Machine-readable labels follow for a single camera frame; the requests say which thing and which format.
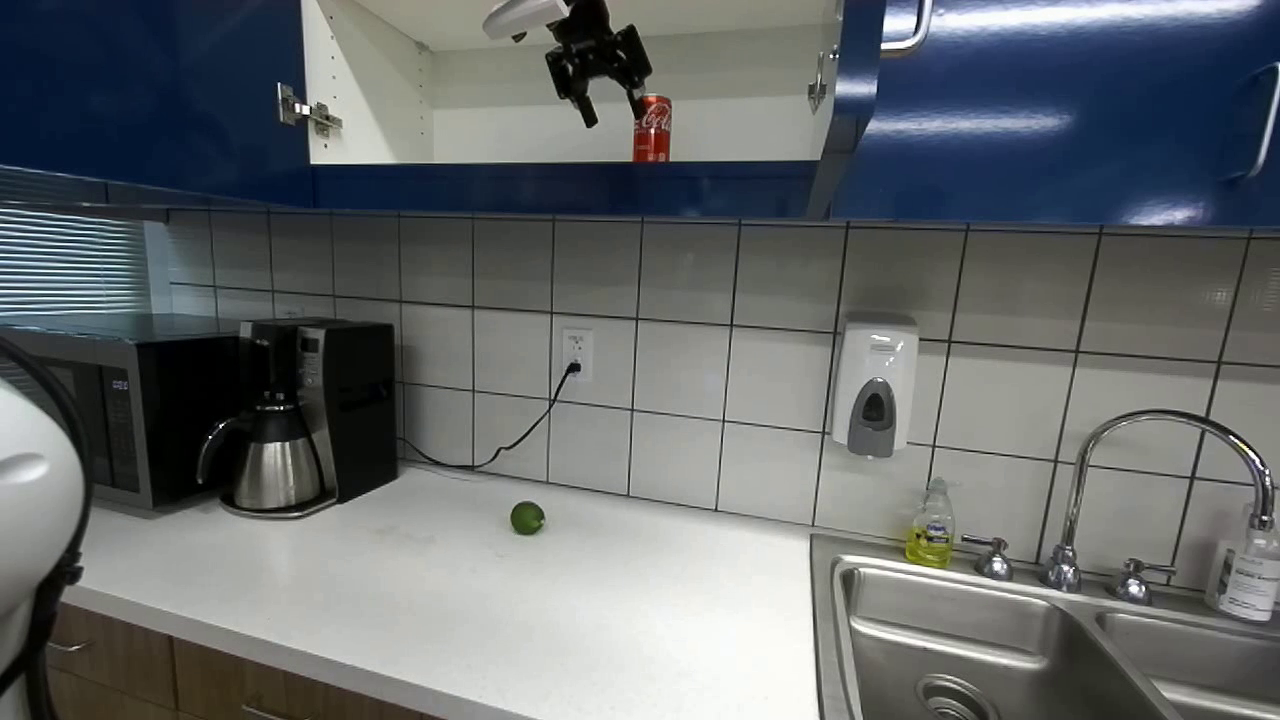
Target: stainless steel sink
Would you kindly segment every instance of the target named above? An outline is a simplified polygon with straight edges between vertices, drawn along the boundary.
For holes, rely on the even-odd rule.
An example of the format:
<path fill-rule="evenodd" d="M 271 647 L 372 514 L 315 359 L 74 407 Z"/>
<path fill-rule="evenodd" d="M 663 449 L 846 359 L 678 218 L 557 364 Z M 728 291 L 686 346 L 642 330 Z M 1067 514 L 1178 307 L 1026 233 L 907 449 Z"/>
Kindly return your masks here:
<path fill-rule="evenodd" d="M 1280 635 L 1167 611 L 1100 611 L 1115 651 L 1187 720 L 1280 715 Z"/>
<path fill-rule="evenodd" d="M 1167 720 L 1111 602 L 812 540 L 823 720 Z"/>

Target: red can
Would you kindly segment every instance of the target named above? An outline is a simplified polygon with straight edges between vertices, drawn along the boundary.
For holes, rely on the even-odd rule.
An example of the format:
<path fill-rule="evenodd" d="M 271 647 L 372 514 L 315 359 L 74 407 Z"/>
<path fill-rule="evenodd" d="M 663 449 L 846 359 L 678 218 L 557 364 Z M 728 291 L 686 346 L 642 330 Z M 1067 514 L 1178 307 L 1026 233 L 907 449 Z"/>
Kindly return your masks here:
<path fill-rule="evenodd" d="M 642 122 L 638 122 L 638 166 L 663 166 L 671 162 L 671 98 L 642 98 Z"/>

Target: white countertop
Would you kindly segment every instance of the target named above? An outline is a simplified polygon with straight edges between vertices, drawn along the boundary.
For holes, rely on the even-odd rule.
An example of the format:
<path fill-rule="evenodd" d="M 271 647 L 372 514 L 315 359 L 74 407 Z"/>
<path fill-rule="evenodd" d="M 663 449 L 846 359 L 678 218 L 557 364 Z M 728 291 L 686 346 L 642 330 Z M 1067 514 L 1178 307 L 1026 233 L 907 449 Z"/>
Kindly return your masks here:
<path fill-rule="evenodd" d="M 97 510 L 84 569 L 67 604 L 434 715 L 818 720 L 799 530 L 407 470 L 298 525 Z"/>

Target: window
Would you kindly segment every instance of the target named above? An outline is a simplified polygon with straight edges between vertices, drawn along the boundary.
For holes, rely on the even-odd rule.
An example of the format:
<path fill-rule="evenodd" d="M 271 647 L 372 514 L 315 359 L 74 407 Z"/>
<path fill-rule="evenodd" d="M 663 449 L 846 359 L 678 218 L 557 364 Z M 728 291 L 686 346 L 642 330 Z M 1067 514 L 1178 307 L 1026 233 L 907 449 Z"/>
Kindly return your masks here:
<path fill-rule="evenodd" d="M 147 314 L 143 225 L 0 207 L 0 316 Z"/>

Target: lower cabinet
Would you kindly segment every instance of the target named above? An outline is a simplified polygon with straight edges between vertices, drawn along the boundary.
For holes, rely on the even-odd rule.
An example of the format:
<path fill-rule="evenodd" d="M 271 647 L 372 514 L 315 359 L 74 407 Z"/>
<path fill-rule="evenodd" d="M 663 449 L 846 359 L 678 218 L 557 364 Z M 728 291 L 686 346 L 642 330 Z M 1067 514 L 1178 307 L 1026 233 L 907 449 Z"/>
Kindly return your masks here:
<path fill-rule="evenodd" d="M 59 720 L 430 720 L 82 607 L 59 607 L 49 689 Z"/>

